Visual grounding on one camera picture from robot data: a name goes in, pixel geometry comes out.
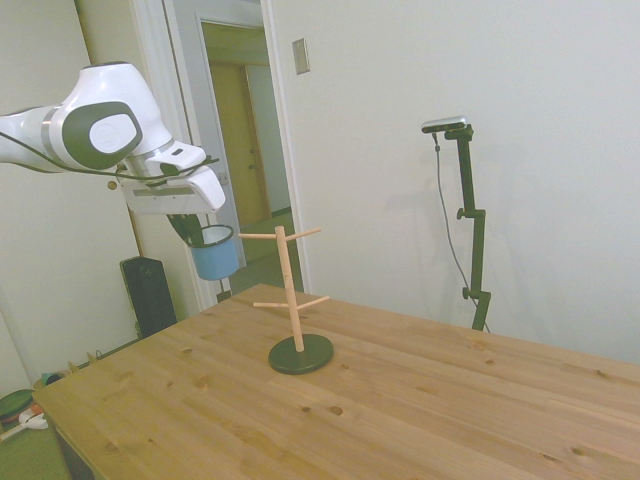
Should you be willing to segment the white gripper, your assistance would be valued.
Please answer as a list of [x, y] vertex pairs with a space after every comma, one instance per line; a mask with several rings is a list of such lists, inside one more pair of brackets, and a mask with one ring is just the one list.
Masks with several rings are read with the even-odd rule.
[[218, 178], [208, 167], [200, 167], [189, 176], [170, 177], [160, 185], [124, 180], [121, 188], [134, 213], [168, 215], [175, 232], [192, 247], [203, 245], [202, 227], [196, 214], [214, 213], [225, 203]]

